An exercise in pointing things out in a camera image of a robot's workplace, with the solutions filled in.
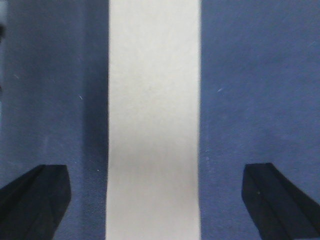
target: white tape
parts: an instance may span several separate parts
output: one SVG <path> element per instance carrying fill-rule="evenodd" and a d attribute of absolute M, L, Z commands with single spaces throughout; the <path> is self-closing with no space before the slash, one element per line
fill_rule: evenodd
<path fill-rule="evenodd" d="M 110 0 L 107 240 L 198 240 L 199 0 Z"/>

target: black plastic piece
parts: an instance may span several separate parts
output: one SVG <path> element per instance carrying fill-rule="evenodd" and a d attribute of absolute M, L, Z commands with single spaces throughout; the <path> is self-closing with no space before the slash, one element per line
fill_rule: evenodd
<path fill-rule="evenodd" d="M 271 163 L 245 166 L 242 199 L 263 240 L 320 237 L 320 206 Z"/>
<path fill-rule="evenodd" d="M 0 240 L 51 240 L 70 200 L 67 166 L 37 166 L 0 190 Z"/>

